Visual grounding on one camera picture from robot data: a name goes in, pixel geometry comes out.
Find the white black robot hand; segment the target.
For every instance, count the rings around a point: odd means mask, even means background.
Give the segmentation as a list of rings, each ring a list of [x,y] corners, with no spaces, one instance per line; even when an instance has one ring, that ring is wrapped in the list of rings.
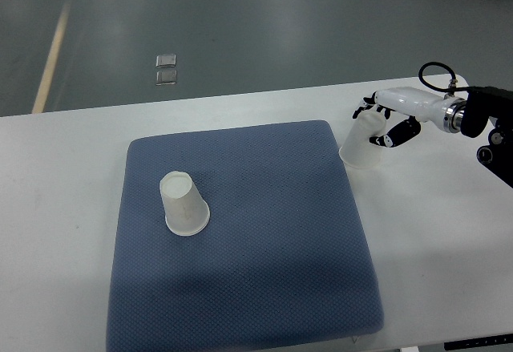
[[[440,131],[459,133],[466,103],[465,99],[455,96],[442,97],[413,87],[394,87],[363,98],[353,117],[369,110],[381,113],[386,119],[393,112],[404,115],[406,119],[387,133],[369,138],[373,145],[395,148],[417,136],[426,122],[431,122]]]

